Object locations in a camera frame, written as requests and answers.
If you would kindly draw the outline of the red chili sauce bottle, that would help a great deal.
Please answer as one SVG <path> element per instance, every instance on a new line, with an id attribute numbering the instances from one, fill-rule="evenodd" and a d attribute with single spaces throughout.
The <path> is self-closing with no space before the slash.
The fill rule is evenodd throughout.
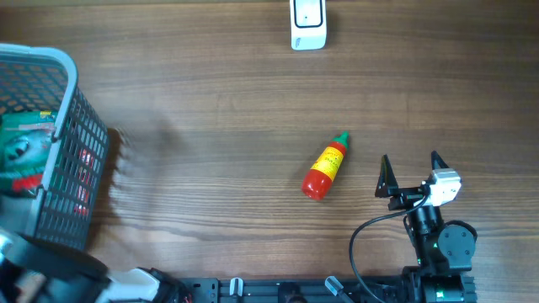
<path id="1" fill-rule="evenodd" d="M 334 137 L 313 163 L 302 182 L 302 192 L 310 199 L 322 200 L 331 189 L 349 148 L 348 131 Z"/>

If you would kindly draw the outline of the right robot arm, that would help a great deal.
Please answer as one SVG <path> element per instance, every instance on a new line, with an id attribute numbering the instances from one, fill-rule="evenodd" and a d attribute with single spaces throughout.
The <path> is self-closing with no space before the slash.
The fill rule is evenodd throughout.
<path id="1" fill-rule="evenodd" d="M 470 303 L 478 300 L 472 270 L 478 234 L 464 221 L 444 221 L 440 208 L 452 202 L 462 178 L 436 152 L 432 171 L 417 187 L 398 185 L 388 156 L 381 159 L 377 198 L 389 198 L 389 210 L 404 210 L 405 230 L 416 253 L 416 266 L 402 271 L 404 302 Z"/>

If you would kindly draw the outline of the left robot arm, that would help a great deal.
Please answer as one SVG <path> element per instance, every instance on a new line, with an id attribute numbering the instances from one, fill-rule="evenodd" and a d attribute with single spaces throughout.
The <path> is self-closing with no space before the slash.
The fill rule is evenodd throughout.
<path id="1" fill-rule="evenodd" d="M 1 230 L 2 302 L 191 302 L 177 279 L 156 270 L 110 270 L 85 252 Z"/>

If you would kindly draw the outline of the green snack bag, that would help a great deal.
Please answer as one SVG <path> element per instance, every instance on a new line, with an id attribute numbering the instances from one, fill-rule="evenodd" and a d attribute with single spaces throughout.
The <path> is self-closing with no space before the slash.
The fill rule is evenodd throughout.
<path id="1" fill-rule="evenodd" d="M 56 111 L 33 111 L 1 116 L 1 193 L 34 197 L 45 172 Z"/>

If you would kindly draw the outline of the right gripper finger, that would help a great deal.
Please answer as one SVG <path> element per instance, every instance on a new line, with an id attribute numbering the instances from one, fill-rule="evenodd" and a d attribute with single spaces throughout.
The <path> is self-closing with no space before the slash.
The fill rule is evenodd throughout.
<path id="1" fill-rule="evenodd" d="M 399 187 L 392 165 L 387 154 L 382 156 L 380 174 L 376 185 L 375 196 L 377 198 L 388 198 L 398 195 Z"/>
<path id="2" fill-rule="evenodd" d="M 449 167 L 437 151 L 432 151 L 430 157 L 433 170 L 447 169 Z"/>

